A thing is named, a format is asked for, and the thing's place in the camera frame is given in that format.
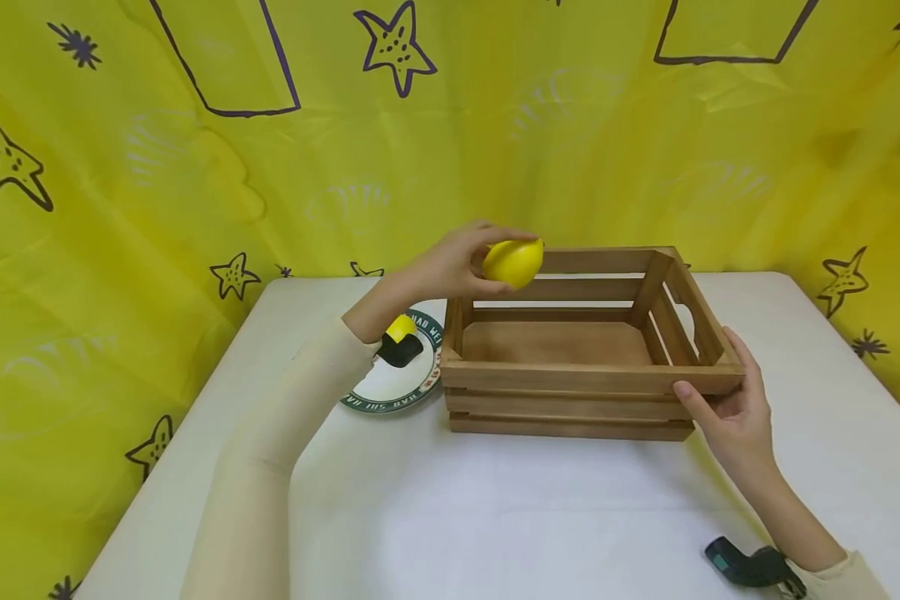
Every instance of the crate bottom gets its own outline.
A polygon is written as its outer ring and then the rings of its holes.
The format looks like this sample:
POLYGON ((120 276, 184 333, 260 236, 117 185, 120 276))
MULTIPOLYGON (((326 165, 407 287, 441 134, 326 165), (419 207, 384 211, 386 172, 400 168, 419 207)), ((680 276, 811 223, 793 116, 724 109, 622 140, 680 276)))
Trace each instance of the crate bottom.
POLYGON ((582 419, 495 417, 450 412, 450 431, 552 438, 604 438, 682 442, 693 433, 692 421, 635 421, 635 419, 582 419))
POLYGON ((474 322, 463 331, 463 358, 528 365, 653 365, 643 333, 625 322, 474 322))

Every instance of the beige sleeve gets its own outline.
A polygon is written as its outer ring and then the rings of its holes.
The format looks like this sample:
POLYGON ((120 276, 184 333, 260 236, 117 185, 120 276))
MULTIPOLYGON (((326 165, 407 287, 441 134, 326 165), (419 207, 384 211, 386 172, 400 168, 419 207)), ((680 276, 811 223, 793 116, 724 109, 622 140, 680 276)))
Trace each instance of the beige sleeve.
MULTIPOLYGON (((807 587, 807 600, 890 600, 883 586, 859 552, 850 552, 847 560, 820 573, 804 571, 787 561, 807 587)), ((784 592, 785 598, 793 595, 784 592)))
POLYGON ((180 598, 290 598, 293 466, 338 399, 367 376, 377 349, 337 318, 248 410, 217 460, 180 598))

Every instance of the black object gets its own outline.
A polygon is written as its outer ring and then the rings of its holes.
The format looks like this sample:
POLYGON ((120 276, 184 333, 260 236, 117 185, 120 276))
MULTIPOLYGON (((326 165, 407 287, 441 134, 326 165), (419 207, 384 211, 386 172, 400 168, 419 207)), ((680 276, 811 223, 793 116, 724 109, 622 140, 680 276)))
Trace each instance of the black object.
POLYGON ((770 588, 783 583, 797 600, 808 595, 808 587, 787 564, 779 550, 764 546, 747 556, 726 537, 717 537, 707 550, 707 560, 730 583, 745 588, 770 588))
POLYGON ((400 342, 394 342, 393 338, 385 333, 381 342, 377 355, 387 361, 388 365, 396 368, 406 367, 423 352, 423 342, 420 342, 416 335, 406 335, 400 342))

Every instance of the plate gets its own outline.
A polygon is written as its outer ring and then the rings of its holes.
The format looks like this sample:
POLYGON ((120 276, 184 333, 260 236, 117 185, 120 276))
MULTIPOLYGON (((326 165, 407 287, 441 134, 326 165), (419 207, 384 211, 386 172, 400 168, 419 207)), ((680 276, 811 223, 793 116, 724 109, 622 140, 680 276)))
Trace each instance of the plate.
POLYGON ((404 368, 392 367, 377 358, 367 377, 341 399, 347 408, 373 415, 393 413, 420 403, 437 386, 443 326, 436 318, 417 309, 411 308, 404 314, 417 324, 417 338, 423 342, 423 352, 404 368))

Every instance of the human hand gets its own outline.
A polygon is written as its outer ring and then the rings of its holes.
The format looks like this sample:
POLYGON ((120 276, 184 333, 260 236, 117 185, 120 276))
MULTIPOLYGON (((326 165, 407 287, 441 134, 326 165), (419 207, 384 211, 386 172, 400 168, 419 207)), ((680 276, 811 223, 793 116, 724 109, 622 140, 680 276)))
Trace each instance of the human hand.
POLYGON ((532 233, 499 227, 489 221, 471 222, 443 236, 393 274, 413 303, 433 298, 486 298, 511 292, 505 282, 483 278, 483 259, 489 245, 507 240, 536 240, 532 233))
POLYGON ((713 406, 686 381, 673 384, 673 391, 700 425, 717 461, 740 486, 747 479, 771 478, 779 471, 773 456, 770 404, 760 366, 732 329, 724 327, 723 332, 744 366, 740 389, 713 406))

